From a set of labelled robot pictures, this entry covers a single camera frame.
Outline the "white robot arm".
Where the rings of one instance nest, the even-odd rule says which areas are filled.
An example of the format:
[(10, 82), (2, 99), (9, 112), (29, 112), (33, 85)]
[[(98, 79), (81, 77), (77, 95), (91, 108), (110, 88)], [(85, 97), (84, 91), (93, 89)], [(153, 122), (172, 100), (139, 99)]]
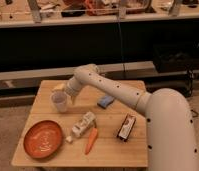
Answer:
[(100, 76), (95, 64), (77, 67), (67, 83), (58, 84), (53, 92), (76, 98), (86, 85), (113, 96), (146, 118), (148, 171), (199, 171), (192, 113), (181, 93), (169, 88), (148, 93)]

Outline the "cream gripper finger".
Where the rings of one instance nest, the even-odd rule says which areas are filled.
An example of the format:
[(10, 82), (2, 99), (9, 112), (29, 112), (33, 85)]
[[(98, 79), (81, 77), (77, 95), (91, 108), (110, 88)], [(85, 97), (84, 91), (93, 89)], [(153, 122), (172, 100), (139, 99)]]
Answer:
[(61, 84), (58, 84), (58, 85), (56, 85), (54, 88), (53, 88), (53, 90), (52, 90), (52, 92), (56, 92), (56, 91), (64, 91), (65, 90), (65, 84), (64, 83), (61, 83)]
[(77, 98), (77, 96), (71, 96), (71, 102), (73, 105), (76, 104), (76, 98)]

